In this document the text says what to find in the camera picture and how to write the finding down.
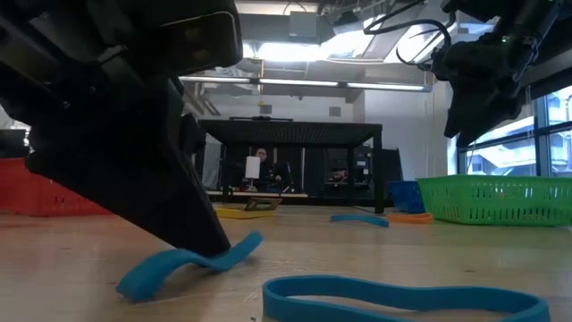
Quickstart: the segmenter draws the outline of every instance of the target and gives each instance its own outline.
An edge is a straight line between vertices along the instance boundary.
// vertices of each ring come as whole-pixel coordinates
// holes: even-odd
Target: green plastic basket
[[[572,225],[572,179],[451,175],[419,179],[427,212],[467,225]]]

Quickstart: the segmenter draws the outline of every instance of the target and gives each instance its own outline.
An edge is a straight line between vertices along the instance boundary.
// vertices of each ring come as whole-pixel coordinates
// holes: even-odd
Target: red plastic crate
[[[31,174],[23,158],[0,159],[0,210],[44,217],[111,214],[63,186]]]

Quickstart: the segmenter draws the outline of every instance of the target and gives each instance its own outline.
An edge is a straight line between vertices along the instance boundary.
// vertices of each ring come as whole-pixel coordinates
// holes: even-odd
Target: blue elastic band
[[[116,290],[131,301],[149,301],[175,269],[197,264],[216,272],[224,272],[246,259],[262,240],[260,233],[250,233],[243,241],[216,258],[205,258],[189,250],[161,251],[127,273]]]
[[[479,309],[512,314],[502,322],[550,322],[536,296],[488,287],[402,287],[329,275],[282,277],[263,287],[264,313],[278,322],[411,322],[370,310],[290,296],[335,296],[397,309]]]
[[[358,220],[371,225],[378,225],[380,227],[388,228],[390,222],[383,218],[378,218],[374,216],[363,216],[363,215],[335,215],[332,216],[332,222],[347,221],[347,220]]]

